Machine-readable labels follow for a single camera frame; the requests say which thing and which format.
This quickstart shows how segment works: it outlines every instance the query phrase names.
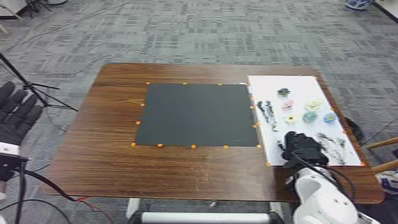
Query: black glove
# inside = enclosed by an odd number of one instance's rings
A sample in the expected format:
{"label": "black glove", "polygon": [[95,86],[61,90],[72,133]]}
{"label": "black glove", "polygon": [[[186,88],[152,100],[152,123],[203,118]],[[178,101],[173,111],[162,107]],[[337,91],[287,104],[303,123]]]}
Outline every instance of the black glove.
{"label": "black glove", "polygon": [[289,160],[285,168],[301,166],[301,161],[294,155],[294,152],[301,159],[314,165],[328,165],[329,158],[322,153],[322,144],[315,141],[306,134],[298,134],[294,131],[285,135],[287,149],[283,152],[283,158]]}
{"label": "black glove", "polygon": [[22,145],[24,137],[42,117],[43,107],[33,95],[24,102],[27,91],[19,90],[13,82],[0,87],[0,142]]}

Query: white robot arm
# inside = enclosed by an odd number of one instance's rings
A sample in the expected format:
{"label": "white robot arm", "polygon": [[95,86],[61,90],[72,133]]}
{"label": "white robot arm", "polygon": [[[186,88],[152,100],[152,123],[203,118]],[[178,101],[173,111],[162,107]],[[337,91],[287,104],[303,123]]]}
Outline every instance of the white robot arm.
{"label": "white robot arm", "polygon": [[[331,177],[329,171],[317,169]],[[296,224],[381,224],[358,212],[335,184],[310,168],[298,173],[296,190],[303,203],[294,214]]]}

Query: carpet floor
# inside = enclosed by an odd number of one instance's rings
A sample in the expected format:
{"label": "carpet floor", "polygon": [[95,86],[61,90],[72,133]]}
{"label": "carpet floor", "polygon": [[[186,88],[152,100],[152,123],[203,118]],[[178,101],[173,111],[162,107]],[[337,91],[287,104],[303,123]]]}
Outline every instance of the carpet floor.
{"label": "carpet floor", "polygon": [[[33,82],[58,86],[51,91],[77,108],[104,64],[246,64],[310,65],[324,79],[345,116],[370,137],[398,117],[398,26],[379,9],[354,12],[344,0],[70,0],[42,9],[35,19],[0,20],[3,52]],[[0,83],[17,81],[0,68]],[[22,154],[33,158],[29,169],[52,164],[58,146],[77,113],[47,109],[24,142]],[[397,123],[376,140],[397,136]],[[367,152],[370,164],[393,160],[393,147]],[[19,178],[10,182],[17,201]],[[54,202],[74,223],[107,223],[102,213],[83,204],[49,196],[29,179],[27,198]],[[127,223],[127,199],[90,200]],[[145,200],[152,211],[267,212],[271,203]],[[287,220],[289,205],[283,207]],[[10,222],[15,208],[4,211]],[[24,223],[67,223],[58,211],[27,202]]]}

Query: white paper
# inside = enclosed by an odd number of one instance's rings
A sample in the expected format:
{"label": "white paper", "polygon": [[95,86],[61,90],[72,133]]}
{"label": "white paper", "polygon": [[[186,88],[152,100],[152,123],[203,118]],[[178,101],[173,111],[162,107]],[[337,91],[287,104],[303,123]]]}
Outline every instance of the white paper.
{"label": "white paper", "polygon": [[[276,120],[278,120],[278,132],[273,131],[273,126],[266,121],[266,116],[262,110],[257,106],[257,117],[260,121],[260,132],[262,140],[266,146],[267,160],[273,166],[282,166],[287,160],[282,157],[283,150],[278,146],[278,141],[285,144],[285,134],[290,131],[298,133],[306,133],[310,137],[322,142],[329,157],[329,165],[333,166],[361,166],[361,159],[353,146],[349,136],[345,134],[345,129],[340,121],[333,123],[324,122],[324,115],[333,112],[331,104],[321,85],[317,82],[317,77],[314,76],[250,76],[251,92],[255,98],[255,104],[258,101],[271,101]],[[289,97],[280,96],[278,90],[289,88],[292,93]],[[283,108],[287,100],[294,100],[292,109]],[[317,111],[319,118],[312,123],[303,121],[303,115],[308,112],[306,104],[310,101],[321,100],[322,105]],[[289,124],[285,122],[285,117],[296,115],[298,122]],[[337,144],[319,137],[319,133],[324,133],[328,137],[335,140]],[[338,144],[338,139],[345,141],[345,147]]]}

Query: wooden table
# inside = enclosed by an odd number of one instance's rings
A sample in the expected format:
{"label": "wooden table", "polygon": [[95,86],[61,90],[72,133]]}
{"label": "wooden table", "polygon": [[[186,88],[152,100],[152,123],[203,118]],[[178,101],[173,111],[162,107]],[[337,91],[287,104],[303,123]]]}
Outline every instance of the wooden table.
{"label": "wooden table", "polygon": [[[317,76],[340,118],[344,114],[321,72],[312,67],[246,65],[106,65],[49,177],[72,195],[99,197],[298,201],[285,189],[292,170],[267,167],[258,148],[152,146],[132,147],[152,83],[242,83],[248,75]],[[363,161],[365,154],[345,121]],[[342,167],[358,188],[358,203],[381,203],[385,194],[369,165]]]}

